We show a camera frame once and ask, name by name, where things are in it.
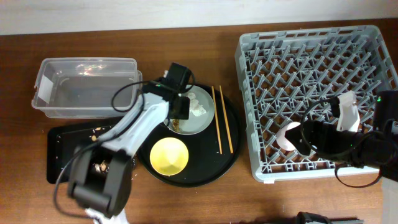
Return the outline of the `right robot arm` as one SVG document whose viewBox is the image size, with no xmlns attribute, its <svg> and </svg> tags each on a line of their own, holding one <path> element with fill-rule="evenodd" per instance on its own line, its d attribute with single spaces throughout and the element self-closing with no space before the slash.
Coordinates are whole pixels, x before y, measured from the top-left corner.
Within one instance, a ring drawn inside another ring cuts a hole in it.
<svg viewBox="0 0 398 224">
<path fill-rule="evenodd" d="M 286 150 L 298 150 L 304 156 L 314 152 L 317 157 L 337 162 L 342 167 L 373 167 L 379 174 L 375 183 L 382 182 L 384 194 L 382 222 L 397 223 L 397 91 L 377 94 L 373 130 L 358 131 L 360 117 L 353 91 L 319 100 L 312 108 L 328 103 L 336 126 L 315 121 L 306 110 L 299 122 L 291 122 L 277 132 L 278 145 Z"/>
</svg>

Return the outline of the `pink cup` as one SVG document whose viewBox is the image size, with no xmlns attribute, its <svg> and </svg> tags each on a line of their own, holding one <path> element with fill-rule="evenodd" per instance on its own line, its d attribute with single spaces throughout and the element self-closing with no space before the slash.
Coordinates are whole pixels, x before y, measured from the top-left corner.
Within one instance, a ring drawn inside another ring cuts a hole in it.
<svg viewBox="0 0 398 224">
<path fill-rule="evenodd" d="M 281 149 L 285 151 L 294 151 L 296 150 L 296 147 L 286 138 L 285 134 L 288 130 L 296 128 L 299 126 L 299 122 L 291 122 L 289 124 L 286 124 L 283 128 L 279 129 L 277 134 L 276 134 L 276 141 L 277 144 L 280 146 Z"/>
</svg>

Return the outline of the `wooden chopstick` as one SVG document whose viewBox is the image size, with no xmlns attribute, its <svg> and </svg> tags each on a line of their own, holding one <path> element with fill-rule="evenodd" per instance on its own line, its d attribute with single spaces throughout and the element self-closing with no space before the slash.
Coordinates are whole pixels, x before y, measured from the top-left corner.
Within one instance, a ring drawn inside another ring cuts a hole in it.
<svg viewBox="0 0 398 224">
<path fill-rule="evenodd" d="M 215 88 L 214 88 L 214 86 L 211 86 L 211 92 L 212 92 L 213 105 L 214 105 L 214 109 L 215 109 L 215 124 L 216 124 L 216 133 L 217 133 L 218 145 L 219 145 L 219 153 L 220 153 L 220 154 L 223 154 L 223 150 L 222 150 L 222 146 L 221 146 L 220 127 L 219 127 L 219 122 L 218 122 L 218 113 L 217 113 L 216 97 L 215 97 Z"/>
<path fill-rule="evenodd" d="M 225 122 L 225 126 L 226 126 L 226 133 L 227 133 L 228 144 L 229 144 L 229 151 L 231 154 L 233 154 L 234 151 L 233 151 L 233 145 L 232 145 L 232 140 L 231 140 L 231 134 L 230 134 L 230 130 L 229 130 L 228 115 L 226 112 L 226 106 L 225 106 L 225 102 L 224 102 L 223 91 L 222 91 L 221 85 L 219 85 L 219 89 L 220 89 L 221 104 L 222 104 L 224 122 Z"/>
</svg>

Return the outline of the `white tissue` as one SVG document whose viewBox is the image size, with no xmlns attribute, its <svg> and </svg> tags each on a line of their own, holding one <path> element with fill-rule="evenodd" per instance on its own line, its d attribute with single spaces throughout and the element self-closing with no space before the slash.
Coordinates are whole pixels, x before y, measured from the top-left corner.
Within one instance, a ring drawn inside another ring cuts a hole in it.
<svg viewBox="0 0 398 224">
<path fill-rule="evenodd" d="M 196 117 L 204 115 L 206 110 L 202 105 L 199 104 L 199 101 L 196 99 L 196 94 L 190 92 L 187 97 L 190 99 L 190 107 L 189 111 Z"/>
</svg>

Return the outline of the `food scraps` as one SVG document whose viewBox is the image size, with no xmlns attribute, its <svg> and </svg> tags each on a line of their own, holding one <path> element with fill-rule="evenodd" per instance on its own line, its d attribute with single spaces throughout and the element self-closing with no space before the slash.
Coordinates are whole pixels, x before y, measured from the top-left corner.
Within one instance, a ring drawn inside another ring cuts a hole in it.
<svg viewBox="0 0 398 224">
<path fill-rule="evenodd" d="M 93 134 L 90 136 L 90 139 L 95 142 L 97 138 L 101 135 L 101 132 L 104 130 L 105 128 L 100 127 L 93 129 Z M 91 171 L 95 174 L 105 175 L 109 171 L 109 164 L 101 155 L 95 154 L 94 158 L 91 161 Z"/>
</svg>

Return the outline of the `grey dishwasher rack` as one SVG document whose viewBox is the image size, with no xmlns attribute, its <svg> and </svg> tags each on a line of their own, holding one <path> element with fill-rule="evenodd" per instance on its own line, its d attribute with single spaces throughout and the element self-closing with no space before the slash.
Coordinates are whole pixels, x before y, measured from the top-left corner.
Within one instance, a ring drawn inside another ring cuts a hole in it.
<svg viewBox="0 0 398 224">
<path fill-rule="evenodd" d="M 397 89 L 397 72 L 376 26 L 243 34 L 235 53 L 251 172 L 263 184 L 331 177 L 335 163 L 285 151 L 277 132 L 320 99 L 354 91 L 359 130 L 373 128 L 377 93 Z"/>
</svg>

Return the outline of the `yellow bowl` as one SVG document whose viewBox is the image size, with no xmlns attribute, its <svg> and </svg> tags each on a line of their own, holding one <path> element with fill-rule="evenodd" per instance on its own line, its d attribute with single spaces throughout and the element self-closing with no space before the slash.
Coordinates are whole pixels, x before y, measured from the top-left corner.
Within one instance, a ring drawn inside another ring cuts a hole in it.
<svg viewBox="0 0 398 224">
<path fill-rule="evenodd" d="M 150 150 L 150 164 L 161 175 L 176 175 L 188 164 L 189 152 L 185 143 L 177 138 L 163 138 Z"/>
</svg>

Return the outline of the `black rectangular tray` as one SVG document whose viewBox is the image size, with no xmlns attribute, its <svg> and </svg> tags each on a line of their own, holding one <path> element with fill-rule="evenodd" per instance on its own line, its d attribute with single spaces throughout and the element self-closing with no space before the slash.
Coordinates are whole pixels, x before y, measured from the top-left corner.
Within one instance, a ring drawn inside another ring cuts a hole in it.
<svg viewBox="0 0 398 224">
<path fill-rule="evenodd" d="M 121 117 L 97 119 L 52 128 L 47 135 L 47 182 L 56 183 L 66 163 L 72 158 L 77 145 L 92 143 L 93 136 L 99 137 L 120 120 Z"/>
</svg>

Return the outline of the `clear plastic bin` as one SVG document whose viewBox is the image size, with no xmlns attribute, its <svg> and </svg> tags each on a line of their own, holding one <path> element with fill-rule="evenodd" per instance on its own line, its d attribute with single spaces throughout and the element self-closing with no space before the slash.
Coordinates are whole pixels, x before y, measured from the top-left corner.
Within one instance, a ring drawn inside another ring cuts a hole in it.
<svg viewBox="0 0 398 224">
<path fill-rule="evenodd" d="M 122 116 L 112 108 L 112 97 L 120 88 L 140 81 L 142 73 L 133 58 L 46 58 L 39 68 L 31 105 L 49 118 Z"/>
</svg>

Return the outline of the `grey plate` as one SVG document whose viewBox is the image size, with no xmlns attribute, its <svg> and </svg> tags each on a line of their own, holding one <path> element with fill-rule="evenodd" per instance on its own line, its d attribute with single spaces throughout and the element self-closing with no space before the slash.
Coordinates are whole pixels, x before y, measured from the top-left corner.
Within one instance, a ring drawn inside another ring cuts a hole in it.
<svg viewBox="0 0 398 224">
<path fill-rule="evenodd" d="M 196 94 L 196 99 L 199 101 L 199 104 L 204 107 L 206 113 L 196 117 L 190 112 L 188 119 L 180 119 L 180 132 L 177 134 L 192 135 L 200 133 L 210 125 L 215 116 L 212 96 L 204 88 L 193 86 L 188 92 L 184 93 L 183 96 L 187 96 L 190 92 Z M 172 120 L 173 119 L 165 119 L 164 124 L 171 131 L 175 132 L 172 128 Z"/>
</svg>

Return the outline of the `round black serving tray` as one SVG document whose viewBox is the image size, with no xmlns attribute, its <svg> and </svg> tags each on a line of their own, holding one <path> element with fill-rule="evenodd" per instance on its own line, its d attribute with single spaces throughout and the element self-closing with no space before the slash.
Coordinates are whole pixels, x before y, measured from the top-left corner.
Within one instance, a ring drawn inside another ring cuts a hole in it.
<svg viewBox="0 0 398 224">
<path fill-rule="evenodd" d="M 210 86 L 202 84 L 198 86 L 204 88 L 209 94 L 212 94 Z M 215 97 L 223 154 L 219 153 L 215 121 L 212 121 L 204 131 L 193 135 L 177 134 L 167 128 L 166 125 L 160 124 L 151 132 L 137 152 L 141 164 L 154 177 L 167 184 L 178 187 L 198 187 L 220 178 L 233 166 L 243 148 L 243 126 L 237 107 L 227 96 L 223 95 L 234 151 L 233 154 L 231 154 L 229 151 L 220 92 L 218 90 L 215 90 Z M 163 138 L 177 138 L 183 141 L 188 148 L 188 164 L 183 171 L 176 175 L 161 175 L 157 173 L 150 164 L 150 150 L 157 141 Z"/>
</svg>

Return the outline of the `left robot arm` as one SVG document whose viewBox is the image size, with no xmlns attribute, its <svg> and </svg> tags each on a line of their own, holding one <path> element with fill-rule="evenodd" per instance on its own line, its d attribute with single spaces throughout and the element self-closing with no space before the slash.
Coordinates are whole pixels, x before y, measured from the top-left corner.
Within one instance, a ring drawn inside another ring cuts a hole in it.
<svg viewBox="0 0 398 224">
<path fill-rule="evenodd" d="M 131 193 L 133 157 L 149 134 L 169 118 L 188 119 L 184 94 L 195 83 L 192 71 L 172 63 L 167 74 L 141 81 L 133 105 L 109 131 L 87 146 L 78 146 L 68 165 L 68 196 L 94 223 L 126 223 L 124 207 Z"/>
</svg>

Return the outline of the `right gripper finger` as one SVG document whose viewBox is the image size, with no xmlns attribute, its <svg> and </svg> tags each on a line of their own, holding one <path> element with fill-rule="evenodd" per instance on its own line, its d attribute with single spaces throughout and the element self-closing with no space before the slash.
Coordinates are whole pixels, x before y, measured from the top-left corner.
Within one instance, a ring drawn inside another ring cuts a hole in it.
<svg viewBox="0 0 398 224">
<path fill-rule="evenodd" d="M 285 137 L 287 139 L 301 139 L 301 129 L 300 129 L 301 124 L 288 124 L 286 131 L 285 131 Z"/>
<path fill-rule="evenodd" d="M 297 150 L 301 155 L 309 156 L 311 153 L 311 148 L 305 144 L 301 138 L 298 139 L 288 139 L 285 140 L 285 147 L 286 151 L 294 151 Z"/>
</svg>

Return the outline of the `brown gold snack wrapper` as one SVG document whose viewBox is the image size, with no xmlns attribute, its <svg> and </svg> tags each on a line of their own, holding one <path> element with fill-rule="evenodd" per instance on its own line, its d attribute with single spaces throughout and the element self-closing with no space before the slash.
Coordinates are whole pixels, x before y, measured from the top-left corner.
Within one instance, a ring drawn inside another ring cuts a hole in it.
<svg viewBox="0 0 398 224">
<path fill-rule="evenodd" d="M 180 132 L 180 120 L 179 119 L 172 120 L 172 128 L 176 133 Z"/>
</svg>

